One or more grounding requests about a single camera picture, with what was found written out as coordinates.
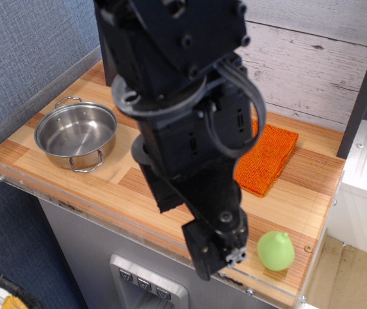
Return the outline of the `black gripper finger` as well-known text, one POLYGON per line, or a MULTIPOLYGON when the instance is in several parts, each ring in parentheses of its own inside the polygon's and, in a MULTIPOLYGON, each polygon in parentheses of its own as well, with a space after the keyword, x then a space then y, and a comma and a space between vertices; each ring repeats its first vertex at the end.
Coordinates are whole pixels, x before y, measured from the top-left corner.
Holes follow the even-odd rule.
POLYGON ((229 264, 229 238, 210 229, 202 221, 191 221, 182 227, 196 273, 201 280, 209 281, 211 276, 229 264))
POLYGON ((187 204, 157 166, 143 163, 139 166, 161 213, 187 204))

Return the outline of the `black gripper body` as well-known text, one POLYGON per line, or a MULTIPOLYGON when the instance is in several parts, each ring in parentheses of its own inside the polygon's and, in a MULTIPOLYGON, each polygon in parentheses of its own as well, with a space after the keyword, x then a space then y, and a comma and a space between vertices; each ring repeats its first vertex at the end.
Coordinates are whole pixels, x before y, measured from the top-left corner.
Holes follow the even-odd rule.
MULTIPOLYGON (((156 166, 142 136, 133 142, 131 152, 138 163, 156 166)), ((243 258, 248 238, 247 215, 240 207, 241 191, 233 179, 235 163, 233 159, 222 158, 187 178, 169 181, 186 200, 193 221, 202 221, 228 236, 231 252, 227 257, 243 258)))

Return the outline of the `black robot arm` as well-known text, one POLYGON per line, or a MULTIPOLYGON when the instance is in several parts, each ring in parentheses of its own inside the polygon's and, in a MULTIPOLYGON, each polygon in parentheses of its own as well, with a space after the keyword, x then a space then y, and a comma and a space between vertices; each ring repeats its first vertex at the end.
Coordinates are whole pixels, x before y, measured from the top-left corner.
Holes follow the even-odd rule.
POLYGON ((236 49, 250 42, 243 1, 95 1, 118 109, 137 122, 131 153, 162 211, 186 204, 183 234, 203 280, 242 262, 248 238, 239 159, 266 110, 236 49))

